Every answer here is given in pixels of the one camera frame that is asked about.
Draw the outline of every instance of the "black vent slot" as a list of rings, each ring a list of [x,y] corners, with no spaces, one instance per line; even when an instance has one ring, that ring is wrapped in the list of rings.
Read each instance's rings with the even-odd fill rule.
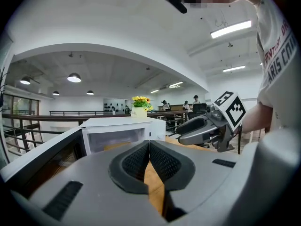
[[[127,156],[122,162],[122,168],[128,175],[144,182],[144,173],[149,160],[149,147],[145,145]]]
[[[225,160],[222,160],[222,159],[215,159],[212,162],[215,163],[215,164],[219,164],[219,165],[228,167],[228,168],[233,168],[236,164],[235,162],[225,161]]]
[[[150,151],[150,161],[163,183],[180,170],[181,162],[175,157],[152,144]]]
[[[112,181],[125,192],[148,194],[148,186],[143,182],[149,161],[149,141],[145,140],[113,158],[108,173]]]
[[[196,170],[191,159],[159,141],[150,141],[150,161],[166,191],[184,189]]]
[[[60,220],[83,186],[80,182],[68,182],[61,191],[44,208],[44,212],[56,220]]]

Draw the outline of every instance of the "white ceiling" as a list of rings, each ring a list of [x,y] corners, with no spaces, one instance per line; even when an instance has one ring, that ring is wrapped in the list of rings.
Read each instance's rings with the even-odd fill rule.
[[[55,3],[62,4],[61,10],[66,11],[79,4],[91,6],[91,9],[93,9],[93,4],[101,4],[103,10],[99,12],[99,16],[112,17],[120,14],[123,17],[140,17],[141,20],[147,18],[175,39],[190,58],[197,62],[207,77],[221,74],[223,69],[231,66],[246,65],[244,73],[261,69],[255,43],[257,16],[253,5],[244,0],[231,5],[208,4],[207,8],[191,8],[189,4],[186,4],[187,14],[181,14],[164,0],[55,0]],[[47,8],[53,6],[53,0],[43,0],[41,6],[47,11]],[[118,11],[114,15],[110,12],[113,11],[112,8],[115,9],[114,12]],[[55,13],[46,12],[38,18],[36,26],[52,16],[55,24]],[[33,19],[34,16],[28,14],[28,21],[31,21],[31,18]],[[251,28],[216,39],[211,38],[210,32],[223,27],[223,25],[220,27],[216,25],[222,22],[231,25],[248,19],[252,21]],[[174,75],[158,68],[151,67],[147,71],[148,65],[118,56],[74,52],[73,58],[70,58],[68,54],[69,52],[58,52],[38,55],[26,59],[27,64],[33,67],[29,66],[30,68],[27,69],[24,61],[19,61],[18,66],[24,65],[25,69],[22,73],[31,76],[34,76],[34,73],[37,75],[42,73],[43,77],[55,85],[66,83],[66,76],[72,72],[79,73],[83,81],[118,82],[148,91],[179,80]]]
[[[20,86],[20,79],[31,76],[45,84],[63,86],[67,77],[78,73],[83,83],[118,84],[151,92],[180,81],[158,68],[114,55],[94,52],[56,52],[29,57],[10,65],[7,83]]]

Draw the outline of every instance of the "ceiling light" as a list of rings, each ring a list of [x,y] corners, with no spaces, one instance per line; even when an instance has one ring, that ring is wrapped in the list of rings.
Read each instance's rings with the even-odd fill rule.
[[[237,30],[249,28],[251,26],[252,26],[251,20],[248,20],[248,21],[245,21],[245,22],[242,22],[242,23],[230,25],[230,26],[227,26],[225,28],[219,29],[217,31],[211,32],[211,37],[213,39],[215,39],[217,37],[228,34],[230,32],[234,32],[234,31],[237,31]]]
[[[71,82],[75,82],[75,83],[81,82],[81,78],[80,78],[78,73],[70,74],[68,76],[68,80],[71,81]]]
[[[180,86],[178,86],[178,85],[175,85],[175,86],[168,87],[168,88],[172,89],[172,88],[179,88],[179,87],[180,87]]]
[[[179,85],[179,84],[182,84],[183,82],[181,81],[181,82],[179,82],[179,83],[176,83],[176,84],[173,84],[173,85],[170,85],[169,87],[173,87],[173,86],[175,86],[175,85]]]
[[[30,78],[28,76],[25,76],[20,81],[24,85],[30,85]]]
[[[232,70],[244,69],[245,67],[246,67],[245,65],[239,66],[239,67],[234,67],[234,68],[230,68],[230,69],[223,70],[223,72],[228,72],[228,71],[232,71]]]

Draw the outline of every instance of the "wooden table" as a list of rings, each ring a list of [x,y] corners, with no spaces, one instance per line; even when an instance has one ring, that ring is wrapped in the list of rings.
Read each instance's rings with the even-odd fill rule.
[[[182,145],[176,139],[172,139],[167,136],[165,137],[165,141],[175,144],[175,145],[178,145],[178,146],[183,146],[183,147],[187,147],[187,148],[191,148],[191,149],[214,151],[214,150],[203,148],[203,147],[200,147],[197,145]],[[105,147],[105,150],[110,150],[112,148],[115,148],[117,146],[122,146],[122,145],[108,146],[108,147]],[[162,215],[163,200],[164,200],[164,184],[161,181],[161,179],[159,178],[158,174],[156,173],[151,162],[149,162],[149,164],[146,167],[144,183],[149,186],[150,203],[157,209],[159,214]]]

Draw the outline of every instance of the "black cable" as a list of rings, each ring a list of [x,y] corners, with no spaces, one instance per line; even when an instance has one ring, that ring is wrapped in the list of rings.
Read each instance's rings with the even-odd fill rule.
[[[239,127],[239,133],[238,133],[238,154],[240,154],[240,141],[241,141],[241,134],[243,131],[243,125]]]

